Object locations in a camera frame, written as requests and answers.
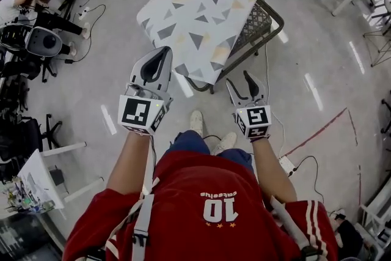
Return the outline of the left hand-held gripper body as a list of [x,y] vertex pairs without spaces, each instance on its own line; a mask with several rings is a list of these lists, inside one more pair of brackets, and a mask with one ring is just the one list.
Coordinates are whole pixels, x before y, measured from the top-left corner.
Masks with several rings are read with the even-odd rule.
[[142,136],[153,136],[172,101],[165,91],[127,83],[119,99],[118,124]]

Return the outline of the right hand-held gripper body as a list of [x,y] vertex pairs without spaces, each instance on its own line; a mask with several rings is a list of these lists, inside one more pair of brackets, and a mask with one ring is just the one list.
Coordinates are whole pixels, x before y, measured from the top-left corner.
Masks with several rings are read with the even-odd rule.
[[235,123],[246,139],[267,138],[271,127],[271,108],[264,100],[238,100],[235,106]]

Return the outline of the white cloth with triangle pattern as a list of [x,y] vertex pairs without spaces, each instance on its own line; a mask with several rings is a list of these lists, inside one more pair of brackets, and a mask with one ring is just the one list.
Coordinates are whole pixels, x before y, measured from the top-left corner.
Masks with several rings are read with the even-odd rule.
[[172,49],[172,70],[214,84],[256,0],[149,0],[137,22],[152,44]]

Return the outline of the person's right forearm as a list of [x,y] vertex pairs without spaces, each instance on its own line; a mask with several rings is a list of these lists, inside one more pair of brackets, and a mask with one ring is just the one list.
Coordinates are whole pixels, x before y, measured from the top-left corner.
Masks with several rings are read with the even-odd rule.
[[281,167],[268,139],[252,143],[258,183],[268,200],[272,197],[281,203],[296,202],[294,186]]

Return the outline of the person's left forearm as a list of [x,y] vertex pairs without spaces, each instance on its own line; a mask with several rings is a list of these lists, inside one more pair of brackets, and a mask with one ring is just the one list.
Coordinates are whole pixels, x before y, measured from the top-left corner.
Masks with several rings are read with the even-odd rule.
[[107,189],[120,194],[140,193],[144,184],[150,136],[129,132],[109,176]]

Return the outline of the person's right white shoe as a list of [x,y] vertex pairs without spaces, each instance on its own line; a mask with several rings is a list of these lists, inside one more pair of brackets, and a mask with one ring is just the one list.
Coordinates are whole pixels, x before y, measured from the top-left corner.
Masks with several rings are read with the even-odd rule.
[[213,149],[211,155],[218,155],[228,149],[234,148],[237,140],[237,134],[235,132],[229,132],[219,142],[219,144]]

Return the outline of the person's white shoe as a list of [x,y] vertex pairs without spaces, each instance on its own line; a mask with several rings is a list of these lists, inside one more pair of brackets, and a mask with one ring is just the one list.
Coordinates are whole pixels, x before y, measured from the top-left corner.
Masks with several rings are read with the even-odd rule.
[[199,110],[191,113],[189,129],[203,137],[203,115]]
[[237,140],[237,134],[235,132],[229,132],[219,142],[219,144],[213,149],[211,155],[218,155],[228,149],[234,148]]

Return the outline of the person's left white shoe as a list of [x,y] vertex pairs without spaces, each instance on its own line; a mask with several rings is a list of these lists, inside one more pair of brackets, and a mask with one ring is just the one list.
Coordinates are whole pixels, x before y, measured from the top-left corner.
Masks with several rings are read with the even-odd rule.
[[203,115],[199,110],[191,113],[189,129],[203,137]]

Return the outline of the person's blue shorts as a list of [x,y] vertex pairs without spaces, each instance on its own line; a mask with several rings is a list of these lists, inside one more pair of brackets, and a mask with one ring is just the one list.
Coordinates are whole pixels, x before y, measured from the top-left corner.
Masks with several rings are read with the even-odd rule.
[[[203,138],[192,130],[179,133],[163,156],[167,156],[171,152],[193,152],[211,155],[211,152]],[[242,149],[228,149],[215,156],[220,156],[226,160],[240,164],[251,172],[254,172],[251,155]]]

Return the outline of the person's red jersey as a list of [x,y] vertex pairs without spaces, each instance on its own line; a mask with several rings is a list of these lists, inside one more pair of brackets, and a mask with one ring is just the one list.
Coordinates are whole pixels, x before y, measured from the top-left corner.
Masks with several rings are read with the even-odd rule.
[[338,261],[324,206],[281,204],[255,175],[219,156],[171,152],[150,194],[97,194],[71,232],[64,261]]

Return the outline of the black power adapter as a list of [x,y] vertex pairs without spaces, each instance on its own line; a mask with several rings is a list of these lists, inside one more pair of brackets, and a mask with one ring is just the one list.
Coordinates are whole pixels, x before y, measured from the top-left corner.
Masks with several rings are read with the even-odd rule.
[[51,169],[49,173],[56,186],[59,186],[65,182],[63,172],[60,169],[55,167],[54,169]]

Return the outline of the grey white backpack pod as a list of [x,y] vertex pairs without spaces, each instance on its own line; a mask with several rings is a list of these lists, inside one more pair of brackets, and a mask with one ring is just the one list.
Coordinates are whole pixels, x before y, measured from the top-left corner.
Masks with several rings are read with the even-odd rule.
[[40,57],[54,57],[62,48],[61,38],[49,29],[40,26],[32,28],[26,40],[26,50]]

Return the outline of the black office chair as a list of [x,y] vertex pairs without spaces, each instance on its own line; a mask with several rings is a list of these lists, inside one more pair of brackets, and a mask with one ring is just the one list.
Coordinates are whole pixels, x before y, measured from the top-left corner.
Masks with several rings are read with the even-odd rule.
[[39,74],[42,74],[42,82],[46,83],[46,73],[56,77],[57,73],[51,68],[52,57],[40,57],[27,51],[14,51],[12,53],[15,61],[9,61],[0,66],[0,78],[11,76],[23,76],[29,80],[34,80]]
[[7,163],[13,158],[28,158],[36,149],[42,152],[44,139],[50,150],[53,147],[59,148],[54,135],[62,126],[62,121],[51,127],[51,118],[51,114],[46,115],[44,132],[41,132],[37,119],[32,117],[22,117],[18,123],[0,120],[0,160]]

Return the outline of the white desk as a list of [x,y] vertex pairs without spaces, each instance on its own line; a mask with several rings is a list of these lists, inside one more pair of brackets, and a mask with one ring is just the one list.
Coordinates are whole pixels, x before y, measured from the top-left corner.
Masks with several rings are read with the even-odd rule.
[[54,179],[45,163],[45,158],[71,152],[86,146],[85,142],[80,142],[43,152],[40,152],[39,149],[33,151],[18,173],[18,178],[21,182],[20,190],[24,190],[27,193],[30,204],[33,207],[42,208],[44,212],[62,210],[65,208],[66,203],[73,201],[104,182],[103,177],[99,177],[94,182],[67,196],[61,196],[58,192]]

